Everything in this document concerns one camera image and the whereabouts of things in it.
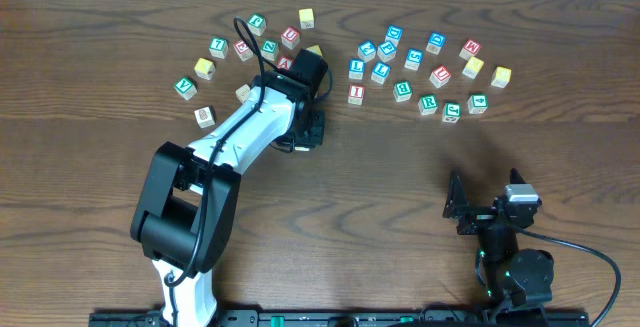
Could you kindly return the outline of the yellow O block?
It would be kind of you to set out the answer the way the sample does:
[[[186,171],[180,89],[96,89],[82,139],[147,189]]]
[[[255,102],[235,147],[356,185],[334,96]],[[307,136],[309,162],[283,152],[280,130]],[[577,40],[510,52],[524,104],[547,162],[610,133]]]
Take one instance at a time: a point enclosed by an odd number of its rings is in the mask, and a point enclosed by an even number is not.
[[[322,53],[321,48],[320,48],[319,45],[313,45],[313,46],[307,47],[307,50],[311,51],[311,52],[313,52],[313,53],[315,53],[315,54],[317,54],[319,56],[323,56],[323,53]]]

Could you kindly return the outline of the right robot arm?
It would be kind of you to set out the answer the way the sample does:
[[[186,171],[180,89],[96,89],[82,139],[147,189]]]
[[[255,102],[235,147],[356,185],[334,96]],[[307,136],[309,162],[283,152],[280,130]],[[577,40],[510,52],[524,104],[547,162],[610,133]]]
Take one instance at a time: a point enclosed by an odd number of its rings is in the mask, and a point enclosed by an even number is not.
[[[534,223],[541,206],[538,193],[516,169],[489,206],[472,205],[460,175],[450,174],[443,216],[458,221],[459,235],[478,237],[475,273],[489,295],[481,312],[486,323],[507,322],[511,313],[540,314],[552,299],[553,257],[543,250],[521,249],[517,240],[517,233]]]

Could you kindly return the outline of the green R block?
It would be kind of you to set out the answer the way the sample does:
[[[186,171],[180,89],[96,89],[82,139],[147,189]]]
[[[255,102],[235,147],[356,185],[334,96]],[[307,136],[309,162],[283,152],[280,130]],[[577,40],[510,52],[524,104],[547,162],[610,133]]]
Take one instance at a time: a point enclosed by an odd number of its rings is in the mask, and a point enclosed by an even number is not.
[[[421,115],[435,114],[438,110],[438,100],[434,94],[421,96],[418,102],[418,108]]]

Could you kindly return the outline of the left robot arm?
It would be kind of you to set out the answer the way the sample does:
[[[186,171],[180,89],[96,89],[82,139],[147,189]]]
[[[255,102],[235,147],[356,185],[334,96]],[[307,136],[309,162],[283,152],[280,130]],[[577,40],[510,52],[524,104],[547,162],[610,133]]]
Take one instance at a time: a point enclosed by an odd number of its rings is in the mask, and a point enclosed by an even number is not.
[[[247,100],[207,136],[155,152],[130,235],[162,280],[166,326],[213,321],[213,268],[231,235],[242,175],[271,144],[287,152],[323,142],[324,114],[315,109],[327,62],[301,50],[290,68],[257,75]]]

